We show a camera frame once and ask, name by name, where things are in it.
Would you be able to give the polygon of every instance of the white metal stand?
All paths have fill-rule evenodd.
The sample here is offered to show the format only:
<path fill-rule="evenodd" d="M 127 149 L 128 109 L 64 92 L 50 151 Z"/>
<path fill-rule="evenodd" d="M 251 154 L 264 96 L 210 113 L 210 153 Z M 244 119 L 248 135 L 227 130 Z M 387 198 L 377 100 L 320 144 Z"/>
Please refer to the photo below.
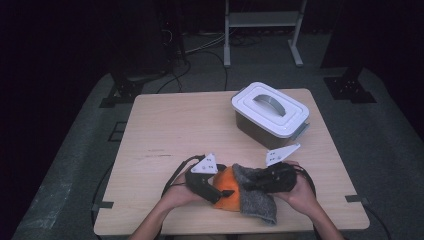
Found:
<path fill-rule="evenodd" d="M 280 27 L 295 26 L 293 39 L 288 40 L 296 66 L 303 66 L 297 50 L 297 39 L 300 33 L 307 0 L 302 0 L 299 11 L 288 12 L 233 12 L 230 13 L 229 0 L 225 0 L 225 43 L 224 66 L 231 65 L 230 60 L 230 28 L 231 27 Z"/>

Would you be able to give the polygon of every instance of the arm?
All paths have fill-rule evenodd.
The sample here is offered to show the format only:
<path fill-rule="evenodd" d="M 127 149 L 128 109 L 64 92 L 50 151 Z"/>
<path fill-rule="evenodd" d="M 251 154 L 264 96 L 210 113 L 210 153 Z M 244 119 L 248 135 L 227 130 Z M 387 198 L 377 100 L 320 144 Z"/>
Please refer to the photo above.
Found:
<path fill-rule="evenodd" d="M 300 174 L 297 184 L 290 192 L 274 193 L 286 201 L 294 210 L 308 216 L 324 240 L 343 240 L 343 236 L 317 201 L 308 181 Z"/>
<path fill-rule="evenodd" d="M 153 240 L 159 232 L 163 221 L 168 213 L 176 207 L 186 205 L 203 198 L 188 189 L 185 183 L 185 173 L 175 179 L 171 188 L 163 195 L 159 202 L 153 207 L 147 217 L 130 236 L 131 240 Z"/>

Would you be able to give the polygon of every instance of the table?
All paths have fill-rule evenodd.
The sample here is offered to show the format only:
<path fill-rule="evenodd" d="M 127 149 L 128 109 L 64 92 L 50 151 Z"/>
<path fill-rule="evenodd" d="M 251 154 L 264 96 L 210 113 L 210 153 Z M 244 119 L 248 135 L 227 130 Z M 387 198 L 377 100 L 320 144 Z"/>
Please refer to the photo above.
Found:
<path fill-rule="evenodd" d="M 285 12 L 230 12 L 229 0 L 225 0 L 225 39 L 224 66 L 231 65 L 230 28 L 231 27 L 283 27 L 294 26 L 293 38 L 288 40 L 289 48 L 297 67 L 303 66 L 297 50 L 297 39 L 302 26 L 307 0 L 302 0 L 299 11 Z"/>
<path fill-rule="evenodd" d="M 298 139 L 302 145 L 288 159 L 311 175 L 318 201 L 339 229 L 365 229 L 369 219 L 359 202 L 345 196 L 356 191 L 331 139 L 318 107 L 307 89 L 282 90 L 310 110 L 310 128 Z M 160 199 L 163 186 L 193 155 L 215 153 L 217 163 L 265 168 L 267 149 L 240 131 L 231 97 L 236 92 L 140 95 L 136 98 L 94 226 L 98 235 L 129 235 Z M 196 202 L 174 209 L 162 233 L 232 234 L 312 230 L 310 220 L 276 199 L 277 225 L 259 218 L 214 209 Z"/>

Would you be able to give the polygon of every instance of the orange plush toy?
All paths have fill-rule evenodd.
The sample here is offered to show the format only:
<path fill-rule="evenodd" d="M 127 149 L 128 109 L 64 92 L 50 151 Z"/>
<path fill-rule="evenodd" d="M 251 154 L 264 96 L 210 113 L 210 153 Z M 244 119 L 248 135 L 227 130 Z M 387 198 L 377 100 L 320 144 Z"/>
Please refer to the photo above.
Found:
<path fill-rule="evenodd" d="M 218 172 L 213 178 L 213 186 L 219 191 L 234 190 L 231 196 L 219 199 L 214 204 L 215 208 L 234 212 L 240 211 L 240 191 L 232 167 L 227 167 L 224 171 Z"/>

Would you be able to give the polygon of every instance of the storage box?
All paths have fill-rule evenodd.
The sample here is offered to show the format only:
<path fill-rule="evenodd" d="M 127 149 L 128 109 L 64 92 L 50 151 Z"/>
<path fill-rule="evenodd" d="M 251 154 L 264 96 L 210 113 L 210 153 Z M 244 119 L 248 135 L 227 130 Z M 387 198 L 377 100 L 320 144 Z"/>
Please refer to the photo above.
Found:
<path fill-rule="evenodd" d="M 260 82 L 241 90 L 231 102 L 237 127 L 268 149 L 284 147 L 309 127 L 305 105 Z"/>

